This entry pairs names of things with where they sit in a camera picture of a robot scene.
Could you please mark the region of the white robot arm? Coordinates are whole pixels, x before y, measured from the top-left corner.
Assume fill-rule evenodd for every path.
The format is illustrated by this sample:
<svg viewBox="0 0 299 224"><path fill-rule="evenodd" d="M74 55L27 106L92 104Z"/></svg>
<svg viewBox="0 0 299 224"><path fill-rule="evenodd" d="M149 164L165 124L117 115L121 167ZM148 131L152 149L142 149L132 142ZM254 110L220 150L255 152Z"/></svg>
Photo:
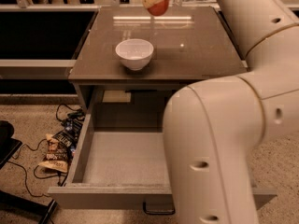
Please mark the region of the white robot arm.
<svg viewBox="0 0 299 224"><path fill-rule="evenodd" d="M142 0L162 15L168 0ZM257 145L298 128L298 19L280 0L217 0L249 72L169 100L164 152L178 224L259 224L247 165Z"/></svg>

